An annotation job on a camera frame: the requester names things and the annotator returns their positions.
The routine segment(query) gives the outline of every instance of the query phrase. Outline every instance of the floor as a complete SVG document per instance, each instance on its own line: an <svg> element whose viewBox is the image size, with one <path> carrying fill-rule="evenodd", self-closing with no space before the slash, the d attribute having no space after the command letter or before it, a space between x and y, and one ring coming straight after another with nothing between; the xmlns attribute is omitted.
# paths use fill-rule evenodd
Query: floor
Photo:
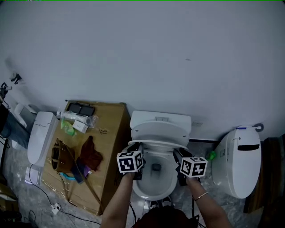
<svg viewBox="0 0 285 228"><path fill-rule="evenodd" d="M188 144L188 148L193 155L205 156L214 149L214 145L211 143L190 142ZM55 225L61 228L99 227L97 224L82 221L61 212L54 216L51 213L49 201L44 193L35 186L25 183L25 172L26 168L29 166L30 163L28 161L26 151L16 151L12 147L6 150L4 160L4 175L8 180L8 185L18 197L20 212L22 213L23 217L28 218L29 211L32 210L36 216L35 223L39 228L52 228ZM217 203L226 211L228 218L234 227L255 228L258 226L262 210L256 211L252 214L244 214L244 199L236 199L221 191L218 191L212 181L211 163L208 164L206 176L201 179L201 183L209 194L217 201ZM63 198L56 195L44 185L41 185L41 188L47 193L51 202L58 202L61 205L62 210L65 212L85 220L97 221L99 223L101 222L100 217L94 216L84 210L66 203ZM187 187L180 187L177 185L171 194L171 198L174 207L182 210L188 218L191 218L192 196ZM134 192L131 196L131 202L137 218L141 218L145 213L148 212L148 202L138 197ZM195 215L200 214L196 205L194 206L194 210ZM30 214L30 219L34 220L32 213ZM205 225L201 215L199 221L201 224ZM126 227L130 228L131 226L133 226L133 213L130 209Z"/></svg>

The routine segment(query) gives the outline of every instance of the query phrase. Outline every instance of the handbag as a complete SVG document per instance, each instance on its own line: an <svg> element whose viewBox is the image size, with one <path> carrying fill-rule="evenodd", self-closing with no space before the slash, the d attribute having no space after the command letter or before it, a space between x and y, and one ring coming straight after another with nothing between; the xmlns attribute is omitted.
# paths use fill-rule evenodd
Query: handbag
<svg viewBox="0 0 285 228"><path fill-rule="evenodd" d="M57 172L70 173L74 164L74 150L57 138L52 149L52 167Z"/></svg>

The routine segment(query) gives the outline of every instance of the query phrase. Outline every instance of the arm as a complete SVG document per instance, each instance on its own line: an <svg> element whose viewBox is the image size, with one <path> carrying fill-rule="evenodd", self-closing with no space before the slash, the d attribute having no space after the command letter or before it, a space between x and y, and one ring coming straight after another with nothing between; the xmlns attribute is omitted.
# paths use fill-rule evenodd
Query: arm
<svg viewBox="0 0 285 228"><path fill-rule="evenodd" d="M123 176L121 183L104 210L100 228L125 228L132 193L134 173Z"/></svg>
<svg viewBox="0 0 285 228"><path fill-rule="evenodd" d="M187 178L186 182L194 199L197 199L200 195L206 192L200 182L196 179ZM206 194L198 199L196 203L207 228L232 227L228 220L226 212L209 194Z"/></svg>

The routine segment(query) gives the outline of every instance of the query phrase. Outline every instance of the wall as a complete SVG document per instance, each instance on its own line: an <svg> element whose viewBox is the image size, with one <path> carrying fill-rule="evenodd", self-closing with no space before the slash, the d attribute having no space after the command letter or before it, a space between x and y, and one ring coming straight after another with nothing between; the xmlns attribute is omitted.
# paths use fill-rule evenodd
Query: wall
<svg viewBox="0 0 285 228"><path fill-rule="evenodd" d="M187 114L192 138L262 122L285 132L282 2L5 2L0 72L44 110L65 99Z"/></svg>

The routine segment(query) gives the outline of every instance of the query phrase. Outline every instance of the white power plug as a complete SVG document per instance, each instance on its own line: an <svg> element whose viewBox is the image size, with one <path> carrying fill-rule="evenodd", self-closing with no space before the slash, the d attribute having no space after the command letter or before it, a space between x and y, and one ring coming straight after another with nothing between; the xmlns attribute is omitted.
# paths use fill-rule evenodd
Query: white power plug
<svg viewBox="0 0 285 228"><path fill-rule="evenodd" d="M54 215L56 215L61 209L61 206L58 203L51 205L51 207L52 207L52 212Z"/></svg>

